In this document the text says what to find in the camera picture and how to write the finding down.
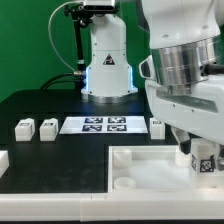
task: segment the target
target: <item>black table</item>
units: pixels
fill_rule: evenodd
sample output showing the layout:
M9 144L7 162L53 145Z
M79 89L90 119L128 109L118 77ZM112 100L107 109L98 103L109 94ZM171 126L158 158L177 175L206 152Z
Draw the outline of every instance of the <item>black table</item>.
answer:
M176 144L168 131L164 141L149 134L58 135L41 142L39 127L57 118L59 129L68 116L145 116L151 113L143 90L120 104L97 104L81 99L74 90L16 92L0 104L0 149L8 150L10 167L0 180L0 193L101 193L107 192L109 146ZM16 142L14 128L21 119L33 118L31 142Z

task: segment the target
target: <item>white container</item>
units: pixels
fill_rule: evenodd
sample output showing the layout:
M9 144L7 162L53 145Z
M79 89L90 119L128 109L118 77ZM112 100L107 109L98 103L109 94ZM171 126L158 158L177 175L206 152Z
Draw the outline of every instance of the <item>white container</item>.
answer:
M132 151L130 149L114 150L114 166L117 168L127 168L132 164Z
M151 139L165 139L166 127L161 121L156 120L154 117L150 118L150 134Z
M114 189L135 189L136 181L129 177L120 177L114 181Z
M35 124L33 119L21 120L15 128L16 141L31 141L35 132Z
M55 141L58 134L58 120L52 118L45 120L40 127L40 140L43 141Z

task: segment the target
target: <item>small white cube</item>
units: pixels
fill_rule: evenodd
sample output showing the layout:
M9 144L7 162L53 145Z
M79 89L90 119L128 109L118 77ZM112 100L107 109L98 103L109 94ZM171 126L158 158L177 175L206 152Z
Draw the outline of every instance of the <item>small white cube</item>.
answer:
M31 141L34 132L35 124L33 119L21 120L15 128L16 141Z
M55 141L58 134L58 120L52 118L45 120L40 127L40 140L44 141Z
M154 117L150 118L150 134L151 139L165 139L165 124Z

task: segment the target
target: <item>green wall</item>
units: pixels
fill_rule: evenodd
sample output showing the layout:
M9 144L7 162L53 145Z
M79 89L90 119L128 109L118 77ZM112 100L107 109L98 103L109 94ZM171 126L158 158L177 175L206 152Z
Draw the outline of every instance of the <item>green wall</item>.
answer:
M48 38L51 13L65 0L1 0L0 7L0 101L15 91L38 89L49 78L70 72L57 58ZM138 28L133 3L122 3L127 23L128 62L135 71L134 82L143 87L138 63L148 54L148 35ZM57 15L53 23L56 46L66 61L76 68L76 53L71 18ZM90 62L90 37L83 30L84 50ZM54 88L73 88L72 84Z

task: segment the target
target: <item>blue light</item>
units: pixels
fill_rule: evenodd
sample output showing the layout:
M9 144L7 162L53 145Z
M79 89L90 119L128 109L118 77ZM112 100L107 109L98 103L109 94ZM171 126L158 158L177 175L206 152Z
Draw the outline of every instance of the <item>blue light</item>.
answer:
M131 89L132 90L135 90L136 88L134 87L134 84L133 84L133 68L131 67Z
M89 91L89 69L86 69L86 91Z

